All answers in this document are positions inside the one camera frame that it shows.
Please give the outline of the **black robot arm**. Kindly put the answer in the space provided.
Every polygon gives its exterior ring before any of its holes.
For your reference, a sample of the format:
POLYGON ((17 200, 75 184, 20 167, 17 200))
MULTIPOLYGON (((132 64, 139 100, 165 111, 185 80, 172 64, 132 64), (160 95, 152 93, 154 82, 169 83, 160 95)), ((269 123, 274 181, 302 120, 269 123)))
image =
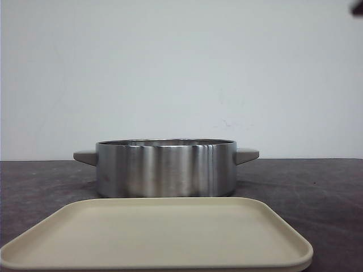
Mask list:
POLYGON ((363 16, 363 0, 358 0, 351 6, 351 14, 353 16, 363 16))

